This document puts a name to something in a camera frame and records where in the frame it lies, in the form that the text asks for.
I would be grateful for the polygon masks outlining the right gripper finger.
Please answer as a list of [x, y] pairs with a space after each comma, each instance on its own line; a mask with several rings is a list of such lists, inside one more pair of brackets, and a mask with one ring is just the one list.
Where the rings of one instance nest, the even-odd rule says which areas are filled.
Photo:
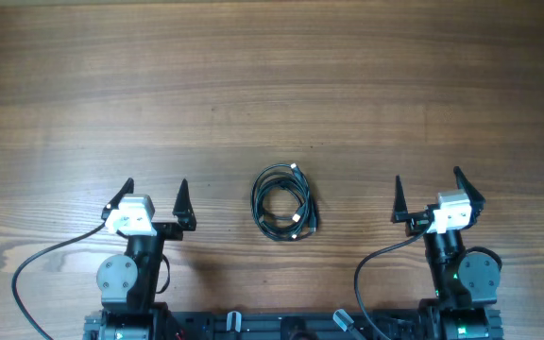
[[408, 208], [403, 192], [403, 186], [400, 180], [400, 176], [396, 175], [395, 177], [395, 197], [393, 210], [391, 215], [392, 223], [405, 222], [409, 218]]
[[485, 197], [469, 182], [459, 166], [453, 168], [457, 187], [467, 194], [472, 211], [480, 213], [485, 207]]

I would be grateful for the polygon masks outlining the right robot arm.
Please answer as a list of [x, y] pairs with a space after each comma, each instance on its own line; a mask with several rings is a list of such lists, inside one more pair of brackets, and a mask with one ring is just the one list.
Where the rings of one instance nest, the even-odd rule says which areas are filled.
[[415, 334], [419, 339], [503, 339], [501, 314], [492, 308], [502, 260], [488, 248], [465, 247], [461, 235], [477, 223], [485, 198], [459, 167], [453, 173], [457, 189], [439, 193], [437, 202], [421, 212], [408, 210], [396, 178], [391, 221], [403, 223], [407, 236], [424, 241], [436, 293], [419, 302]]

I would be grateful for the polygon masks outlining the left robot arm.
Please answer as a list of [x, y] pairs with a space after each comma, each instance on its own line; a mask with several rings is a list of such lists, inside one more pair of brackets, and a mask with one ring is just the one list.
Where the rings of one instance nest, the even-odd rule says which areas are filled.
[[103, 208], [101, 218], [108, 232], [122, 236], [127, 248], [106, 259], [98, 268], [96, 283], [102, 310], [85, 317], [85, 340], [177, 340], [186, 333], [157, 294], [170, 284], [158, 285], [164, 243], [180, 241], [185, 231], [196, 229], [188, 181], [179, 186], [171, 222], [153, 220], [155, 207], [149, 195], [134, 193], [129, 178]]

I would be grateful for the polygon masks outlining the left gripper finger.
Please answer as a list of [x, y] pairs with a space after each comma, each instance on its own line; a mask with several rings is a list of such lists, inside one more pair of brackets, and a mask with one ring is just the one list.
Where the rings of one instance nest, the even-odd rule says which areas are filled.
[[128, 178], [117, 194], [105, 205], [101, 213], [101, 219], [107, 220], [113, 210], [119, 207], [122, 198], [134, 193], [134, 179]]
[[179, 186], [172, 214], [183, 230], [196, 230], [196, 216], [190, 199], [188, 180], [184, 178]]

